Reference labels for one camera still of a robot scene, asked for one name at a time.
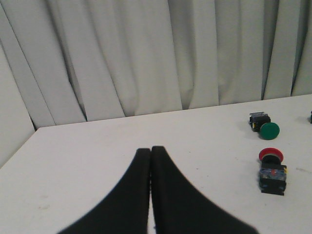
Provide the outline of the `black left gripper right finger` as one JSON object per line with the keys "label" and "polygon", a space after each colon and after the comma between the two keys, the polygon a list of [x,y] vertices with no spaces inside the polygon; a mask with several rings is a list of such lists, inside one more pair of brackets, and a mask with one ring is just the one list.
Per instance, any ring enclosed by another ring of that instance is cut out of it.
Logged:
{"label": "black left gripper right finger", "polygon": [[256,234],[215,205],[180,172],[163,146],[152,147],[151,188],[158,234]]}

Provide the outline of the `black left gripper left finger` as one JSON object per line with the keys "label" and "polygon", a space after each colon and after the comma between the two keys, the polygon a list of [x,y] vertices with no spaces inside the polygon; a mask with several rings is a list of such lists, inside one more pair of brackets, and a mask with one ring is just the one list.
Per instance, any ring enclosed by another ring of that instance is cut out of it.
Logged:
{"label": "black left gripper left finger", "polygon": [[146,234],[150,199],[150,149],[137,149],[123,177],[92,210],[61,234]]}

